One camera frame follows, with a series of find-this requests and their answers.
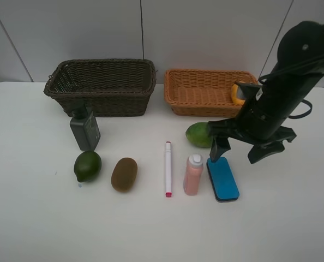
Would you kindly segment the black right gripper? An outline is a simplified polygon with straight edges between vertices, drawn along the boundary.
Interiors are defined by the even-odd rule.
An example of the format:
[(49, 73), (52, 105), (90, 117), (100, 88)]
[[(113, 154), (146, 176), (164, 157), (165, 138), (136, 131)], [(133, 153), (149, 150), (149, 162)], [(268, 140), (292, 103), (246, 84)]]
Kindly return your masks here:
[(297, 136), (292, 128), (281, 125), (281, 119), (264, 114), (252, 103), (244, 104), (234, 118), (209, 121), (208, 135), (213, 137), (209, 153), (212, 163), (231, 149), (228, 138), (233, 138), (254, 145), (248, 153), (251, 164), (283, 152), (285, 147), (281, 141), (292, 142)]

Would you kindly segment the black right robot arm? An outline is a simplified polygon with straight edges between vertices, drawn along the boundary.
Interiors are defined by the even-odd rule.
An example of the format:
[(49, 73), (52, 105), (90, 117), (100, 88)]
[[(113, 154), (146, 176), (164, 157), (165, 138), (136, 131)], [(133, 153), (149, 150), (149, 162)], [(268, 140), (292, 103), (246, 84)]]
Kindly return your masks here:
[(230, 138), (252, 145), (248, 153), (252, 164), (283, 152), (283, 142), (292, 142), (296, 133), (282, 123), (312, 112), (292, 114), (300, 103), (312, 106), (305, 97), (323, 77), (324, 24), (300, 22), (283, 36), (271, 73), (261, 76), (259, 85), (238, 85), (245, 102), (237, 116), (208, 123), (213, 138), (210, 160), (216, 162), (230, 150)]

